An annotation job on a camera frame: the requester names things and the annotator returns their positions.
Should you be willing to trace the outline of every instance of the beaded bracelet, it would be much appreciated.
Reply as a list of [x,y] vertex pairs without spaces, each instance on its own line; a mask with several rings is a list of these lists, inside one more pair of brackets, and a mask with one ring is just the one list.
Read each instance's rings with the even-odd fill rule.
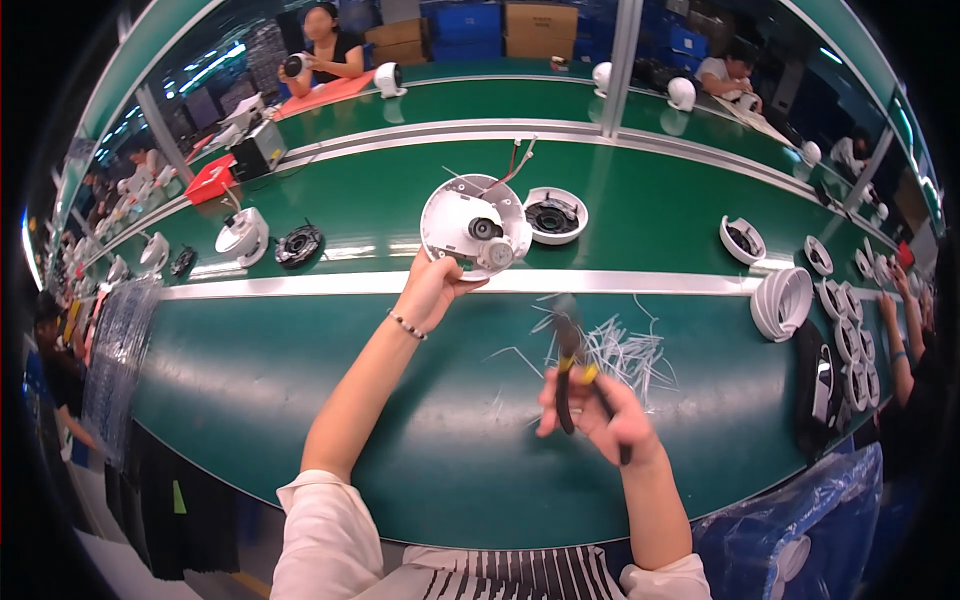
[[417,338],[417,339],[420,340],[421,342],[424,341],[424,340],[426,340],[426,334],[425,334],[425,333],[423,333],[422,331],[419,331],[416,327],[412,326],[411,324],[408,324],[408,323],[404,322],[404,321],[403,321],[403,317],[401,317],[401,316],[399,316],[397,313],[395,313],[393,308],[388,308],[388,309],[387,309],[387,314],[390,315],[390,318],[391,318],[391,319],[393,319],[394,321],[396,321],[397,323],[399,323],[400,326],[403,327],[403,330],[404,330],[404,331],[406,331],[406,332],[409,333],[410,335],[414,336],[415,338]]

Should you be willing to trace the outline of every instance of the red plastic tray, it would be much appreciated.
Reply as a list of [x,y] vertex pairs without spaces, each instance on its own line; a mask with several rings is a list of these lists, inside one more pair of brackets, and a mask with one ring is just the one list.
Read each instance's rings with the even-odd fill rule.
[[[183,192],[184,195],[192,204],[204,203],[223,196],[226,193],[224,185],[233,187],[237,184],[228,168],[235,161],[236,158],[233,155],[221,156],[211,161],[190,182],[186,191]],[[214,175],[214,170],[217,168],[220,168],[220,172]]]

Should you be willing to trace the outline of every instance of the pliers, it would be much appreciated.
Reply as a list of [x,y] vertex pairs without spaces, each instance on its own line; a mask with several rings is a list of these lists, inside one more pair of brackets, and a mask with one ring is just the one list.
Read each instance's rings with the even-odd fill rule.
[[[585,361],[584,351],[580,343],[580,331],[573,324],[569,315],[576,314],[576,305],[572,297],[569,300],[561,300],[558,303],[554,317],[554,329],[557,338],[560,340],[560,360],[557,364],[557,418],[564,429],[566,435],[573,435],[573,418],[570,416],[570,369],[578,361],[583,364]],[[607,395],[596,382],[596,376],[600,373],[600,367],[594,362],[587,366],[584,371],[581,383],[589,385],[597,396],[600,406],[607,413],[608,419],[613,419],[616,414]],[[627,444],[620,445],[620,465],[629,465],[633,456],[633,448]]]

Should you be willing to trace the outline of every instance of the green tag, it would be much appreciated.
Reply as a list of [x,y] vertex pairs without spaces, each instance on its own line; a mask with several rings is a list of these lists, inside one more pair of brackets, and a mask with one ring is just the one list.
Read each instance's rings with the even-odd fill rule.
[[174,515],[186,515],[186,505],[183,504],[183,495],[180,494],[180,482],[174,479]]

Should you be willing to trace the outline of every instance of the black plier handle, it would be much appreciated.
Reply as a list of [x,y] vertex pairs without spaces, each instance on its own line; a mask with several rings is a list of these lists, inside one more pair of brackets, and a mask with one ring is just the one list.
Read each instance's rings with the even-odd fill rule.
[[[573,367],[574,359],[572,356],[561,356],[557,364],[557,418],[560,420],[561,427],[564,428],[566,435],[573,435],[573,418],[570,416],[570,369]],[[613,419],[616,413],[607,400],[607,395],[596,382],[596,376],[600,373],[600,368],[596,363],[587,367],[584,372],[582,383],[589,385],[597,396],[600,406],[607,413],[607,419]],[[620,465],[627,466],[633,458],[633,448],[627,444],[620,444]]]

